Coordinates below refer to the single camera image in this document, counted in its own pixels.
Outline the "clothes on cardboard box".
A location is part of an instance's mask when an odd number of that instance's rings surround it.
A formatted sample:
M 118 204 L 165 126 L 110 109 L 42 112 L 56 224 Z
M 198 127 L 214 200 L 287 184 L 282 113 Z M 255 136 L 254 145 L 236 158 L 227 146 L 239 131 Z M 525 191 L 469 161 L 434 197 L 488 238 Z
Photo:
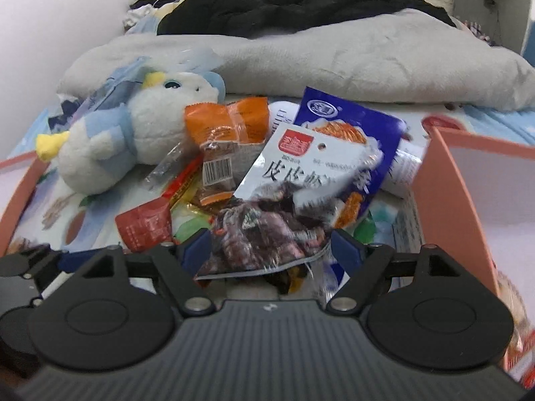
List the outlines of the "clothes on cardboard box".
M 136 0 L 122 19 L 125 34 L 153 33 L 159 22 L 171 13 L 181 0 Z

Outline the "blue spicy strips packet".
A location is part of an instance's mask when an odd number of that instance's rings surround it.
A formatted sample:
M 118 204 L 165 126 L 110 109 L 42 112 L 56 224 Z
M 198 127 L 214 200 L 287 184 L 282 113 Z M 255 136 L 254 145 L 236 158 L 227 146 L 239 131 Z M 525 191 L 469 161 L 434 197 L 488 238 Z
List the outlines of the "blue spicy strips packet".
M 375 167 L 362 170 L 341 196 L 345 205 L 335 220 L 335 227 L 345 228 L 359 221 L 392 166 L 406 131 L 405 122 L 307 87 L 294 124 L 382 153 L 382 160 Z

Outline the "grey duvet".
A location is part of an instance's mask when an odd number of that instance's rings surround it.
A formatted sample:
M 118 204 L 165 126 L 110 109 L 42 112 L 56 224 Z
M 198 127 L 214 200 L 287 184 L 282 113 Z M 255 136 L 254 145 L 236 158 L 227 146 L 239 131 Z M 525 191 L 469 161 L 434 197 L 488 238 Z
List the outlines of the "grey duvet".
M 58 92 L 87 97 L 145 56 L 159 67 L 208 47 L 234 94 L 299 97 L 313 87 L 356 102 L 461 102 L 500 111 L 534 105 L 534 70 L 520 55 L 417 10 L 247 39 L 224 35 L 123 35 L 89 50 Z

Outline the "blue white plush bird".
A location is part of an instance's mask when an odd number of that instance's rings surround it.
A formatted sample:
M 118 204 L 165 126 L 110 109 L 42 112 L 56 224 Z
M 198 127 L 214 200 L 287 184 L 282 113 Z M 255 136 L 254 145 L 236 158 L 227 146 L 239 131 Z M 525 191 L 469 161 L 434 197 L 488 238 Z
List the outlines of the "blue white plush bird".
M 40 160 L 55 160 L 73 191 L 102 194 L 137 165 L 157 166 L 172 148 L 188 141 L 185 111 L 191 105 L 221 103 L 219 74 L 174 73 L 143 67 L 127 98 L 89 112 L 57 134 L 40 134 Z

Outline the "pink box lid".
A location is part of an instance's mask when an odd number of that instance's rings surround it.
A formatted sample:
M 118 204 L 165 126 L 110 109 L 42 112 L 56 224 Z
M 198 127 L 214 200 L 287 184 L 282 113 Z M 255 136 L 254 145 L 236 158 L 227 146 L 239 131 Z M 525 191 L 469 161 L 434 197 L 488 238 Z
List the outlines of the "pink box lid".
M 19 218 L 47 168 L 34 151 L 1 161 L 1 256 L 6 254 Z

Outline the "white barcode box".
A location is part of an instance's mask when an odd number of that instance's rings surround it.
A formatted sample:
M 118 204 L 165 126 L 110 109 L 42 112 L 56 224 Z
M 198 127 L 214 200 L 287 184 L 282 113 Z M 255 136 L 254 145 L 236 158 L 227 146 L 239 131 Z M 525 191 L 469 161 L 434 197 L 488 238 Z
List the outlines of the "white barcode box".
M 298 114 L 299 105 L 294 102 L 277 101 L 269 103 L 269 126 L 274 132 L 280 123 L 292 124 Z M 405 139 L 400 144 L 382 190 L 398 198 L 405 198 L 414 177 L 422 163 L 425 148 Z

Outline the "orange snack packet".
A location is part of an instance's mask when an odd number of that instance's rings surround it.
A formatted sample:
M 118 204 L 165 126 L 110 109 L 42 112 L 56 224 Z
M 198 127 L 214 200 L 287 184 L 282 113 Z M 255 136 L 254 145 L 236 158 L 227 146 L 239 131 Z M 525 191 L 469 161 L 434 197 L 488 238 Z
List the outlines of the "orange snack packet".
M 269 135 L 267 100 L 248 97 L 226 105 L 205 102 L 186 108 L 186 129 L 202 153 L 196 192 L 201 206 L 231 198 L 261 153 Z

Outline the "blue plastic bag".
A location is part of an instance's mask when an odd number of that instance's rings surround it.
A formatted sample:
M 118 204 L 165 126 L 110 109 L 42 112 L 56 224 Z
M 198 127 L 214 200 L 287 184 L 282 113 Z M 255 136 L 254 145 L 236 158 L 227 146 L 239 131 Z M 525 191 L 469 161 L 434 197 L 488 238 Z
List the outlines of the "blue plastic bag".
M 207 75 L 223 64 L 209 48 L 179 51 L 172 57 L 140 56 L 126 64 L 105 61 L 73 66 L 57 88 L 59 105 L 49 112 L 48 127 L 52 134 L 70 129 L 74 121 L 99 109 L 113 109 L 128 101 L 154 72 L 194 73 Z

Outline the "small red sachet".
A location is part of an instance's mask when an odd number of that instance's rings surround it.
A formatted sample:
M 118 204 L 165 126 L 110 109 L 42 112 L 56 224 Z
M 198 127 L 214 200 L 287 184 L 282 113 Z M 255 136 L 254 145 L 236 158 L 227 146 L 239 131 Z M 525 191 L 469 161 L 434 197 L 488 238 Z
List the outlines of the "small red sachet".
M 173 240 L 171 210 L 164 197 L 119 214 L 115 217 L 115 225 L 121 240 L 134 253 Z

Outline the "black clothing pile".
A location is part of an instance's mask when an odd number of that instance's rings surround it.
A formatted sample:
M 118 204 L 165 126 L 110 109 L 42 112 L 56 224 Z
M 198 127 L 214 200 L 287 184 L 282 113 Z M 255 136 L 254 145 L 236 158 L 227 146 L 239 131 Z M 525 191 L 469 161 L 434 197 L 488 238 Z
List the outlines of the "black clothing pile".
M 454 25 L 445 9 L 423 0 L 185 0 L 162 18 L 157 34 L 252 38 L 266 31 L 295 33 L 405 9 Z

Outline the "white dark seafood snack packet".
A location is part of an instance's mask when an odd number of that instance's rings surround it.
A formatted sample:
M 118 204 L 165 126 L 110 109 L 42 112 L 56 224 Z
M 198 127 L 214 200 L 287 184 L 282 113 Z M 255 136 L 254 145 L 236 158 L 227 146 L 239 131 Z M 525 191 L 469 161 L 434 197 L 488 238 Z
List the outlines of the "white dark seafood snack packet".
M 211 229 L 200 280 L 280 272 L 325 254 L 335 228 L 353 226 L 382 162 L 374 142 L 291 124 L 270 137 Z

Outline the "pink cardboard box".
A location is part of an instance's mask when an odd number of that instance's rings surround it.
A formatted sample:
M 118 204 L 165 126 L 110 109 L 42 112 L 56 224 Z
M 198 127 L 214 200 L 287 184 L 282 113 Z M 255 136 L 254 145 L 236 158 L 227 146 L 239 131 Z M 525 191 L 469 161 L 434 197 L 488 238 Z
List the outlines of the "pink cardboard box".
M 409 193 L 421 236 L 509 307 L 505 367 L 534 387 L 534 148 L 434 129 Z

